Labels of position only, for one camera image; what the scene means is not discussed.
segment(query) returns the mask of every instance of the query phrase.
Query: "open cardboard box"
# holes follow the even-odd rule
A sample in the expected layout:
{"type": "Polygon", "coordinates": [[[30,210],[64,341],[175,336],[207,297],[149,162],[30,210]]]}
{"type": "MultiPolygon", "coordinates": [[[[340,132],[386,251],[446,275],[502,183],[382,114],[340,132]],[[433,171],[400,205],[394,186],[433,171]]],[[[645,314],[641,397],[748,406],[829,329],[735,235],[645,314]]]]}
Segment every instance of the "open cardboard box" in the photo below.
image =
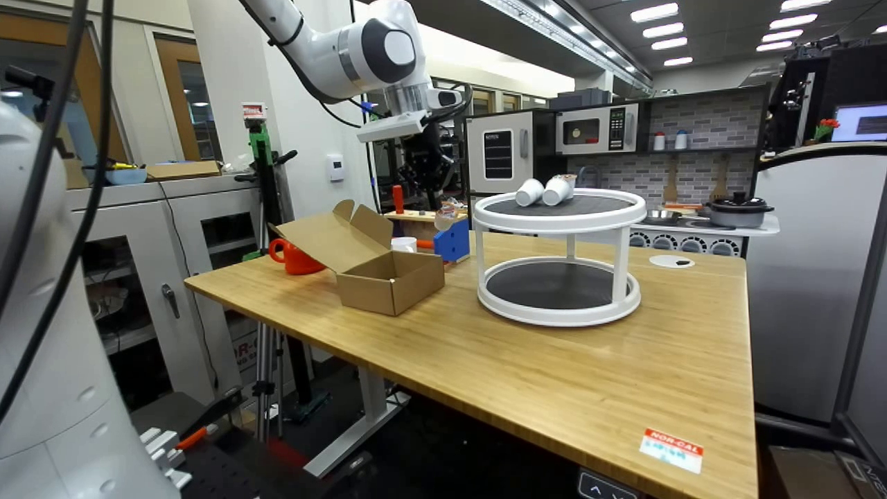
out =
{"type": "Polygon", "coordinates": [[[400,316],[444,287],[437,254],[391,251],[394,225],[343,199],[324,217],[278,225],[278,233],[337,275],[348,307],[400,316]]]}

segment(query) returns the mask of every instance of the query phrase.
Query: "wooden table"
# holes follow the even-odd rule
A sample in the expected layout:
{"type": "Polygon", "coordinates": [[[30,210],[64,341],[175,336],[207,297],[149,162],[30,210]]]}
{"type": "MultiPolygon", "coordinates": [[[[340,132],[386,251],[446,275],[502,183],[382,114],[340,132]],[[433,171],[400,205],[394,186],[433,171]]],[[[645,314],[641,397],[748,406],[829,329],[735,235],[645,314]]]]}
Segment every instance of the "wooden table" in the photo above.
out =
{"type": "MultiPolygon", "coordinates": [[[[577,254],[612,257],[577,244],[577,254]]],[[[562,241],[486,235],[487,262],[562,241]]],[[[476,302],[472,259],[400,319],[340,307],[332,275],[253,259],[188,284],[404,388],[653,495],[756,495],[746,262],[660,268],[631,250],[641,307],[615,323],[537,329],[476,302]],[[705,445],[702,473],[641,454],[645,429],[705,445]]]]}

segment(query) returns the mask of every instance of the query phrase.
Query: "blue object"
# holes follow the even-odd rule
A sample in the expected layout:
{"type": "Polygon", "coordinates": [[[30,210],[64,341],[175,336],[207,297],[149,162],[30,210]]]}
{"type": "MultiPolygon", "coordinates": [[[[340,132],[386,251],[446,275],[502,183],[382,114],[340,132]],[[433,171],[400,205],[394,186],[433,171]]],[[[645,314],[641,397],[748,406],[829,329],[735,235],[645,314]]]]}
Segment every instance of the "blue object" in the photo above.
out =
{"type": "Polygon", "coordinates": [[[148,171],[143,168],[116,168],[116,171],[105,171],[105,180],[111,186],[132,186],[132,183],[143,183],[148,171]]]}
{"type": "Polygon", "coordinates": [[[446,262],[469,254],[469,219],[459,219],[434,235],[434,254],[446,262]]]}

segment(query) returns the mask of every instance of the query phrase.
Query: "gray cabinet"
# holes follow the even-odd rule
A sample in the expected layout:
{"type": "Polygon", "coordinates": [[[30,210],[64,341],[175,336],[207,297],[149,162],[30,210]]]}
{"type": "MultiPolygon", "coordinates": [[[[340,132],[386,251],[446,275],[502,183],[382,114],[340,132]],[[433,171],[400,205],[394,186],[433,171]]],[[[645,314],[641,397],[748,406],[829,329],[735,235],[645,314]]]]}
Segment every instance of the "gray cabinet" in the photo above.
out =
{"type": "MultiPolygon", "coordinates": [[[[71,192],[74,228],[84,205],[84,192],[71,192]]],[[[256,254],[256,233],[257,192],[232,178],[109,189],[84,275],[130,411],[167,390],[213,401],[256,380],[257,323],[182,284],[188,275],[256,254]]]]}

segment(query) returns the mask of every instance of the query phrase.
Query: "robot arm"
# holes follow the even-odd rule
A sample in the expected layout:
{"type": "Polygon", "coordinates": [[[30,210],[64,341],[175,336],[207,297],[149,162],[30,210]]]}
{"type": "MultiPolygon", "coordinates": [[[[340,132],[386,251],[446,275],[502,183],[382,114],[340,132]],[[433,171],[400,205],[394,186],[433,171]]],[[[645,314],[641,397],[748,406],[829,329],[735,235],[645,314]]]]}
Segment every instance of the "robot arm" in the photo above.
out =
{"type": "Polygon", "coordinates": [[[386,92],[394,117],[364,124],[360,142],[415,135],[433,114],[459,104],[459,95],[433,88],[407,0],[389,0],[380,16],[329,34],[314,29],[293,0],[242,2],[315,100],[386,92]]]}

